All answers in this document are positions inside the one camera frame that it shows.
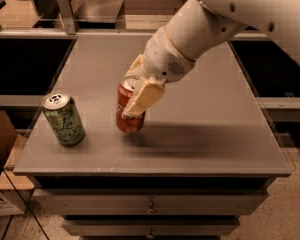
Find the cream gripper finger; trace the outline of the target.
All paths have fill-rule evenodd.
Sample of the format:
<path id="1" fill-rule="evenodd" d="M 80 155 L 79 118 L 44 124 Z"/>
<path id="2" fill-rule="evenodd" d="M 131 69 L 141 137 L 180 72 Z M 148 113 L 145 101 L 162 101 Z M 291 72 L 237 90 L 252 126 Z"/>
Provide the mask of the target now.
<path id="1" fill-rule="evenodd" d="M 123 111 L 123 114 L 128 117 L 138 117 L 143 114 L 165 93 L 165 79 L 140 77 L 136 80 L 132 97 Z"/>
<path id="2" fill-rule="evenodd" d="M 133 61 L 129 69 L 127 70 L 124 77 L 132 77 L 139 79 L 140 77 L 147 77 L 148 74 L 144 68 L 143 64 L 143 55 L 139 54 L 136 59 Z"/>

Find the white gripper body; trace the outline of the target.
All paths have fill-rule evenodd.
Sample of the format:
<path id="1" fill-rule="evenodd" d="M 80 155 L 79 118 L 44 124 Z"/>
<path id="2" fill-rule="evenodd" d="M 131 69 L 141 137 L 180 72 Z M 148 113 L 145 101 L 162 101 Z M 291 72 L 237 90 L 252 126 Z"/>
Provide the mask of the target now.
<path id="1" fill-rule="evenodd" d="M 160 27 L 148 40 L 143 52 L 143 66 L 151 75 L 177 82 L 189 73 L 195 65 L 174 46 L 167 31 Z"/>

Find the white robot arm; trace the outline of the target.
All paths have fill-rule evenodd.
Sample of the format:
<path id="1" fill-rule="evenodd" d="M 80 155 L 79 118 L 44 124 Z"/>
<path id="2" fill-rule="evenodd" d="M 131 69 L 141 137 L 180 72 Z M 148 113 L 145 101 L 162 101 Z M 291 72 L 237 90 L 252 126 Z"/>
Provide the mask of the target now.
<path id="1" fill-rule="evenodd" d="M 146 43 L 125 74 L 136 80 L 123 110 L 137 117 L 190 72 L 207 50 L 251 26 L 300 65 L 300 0 L 187 0 Z"/>

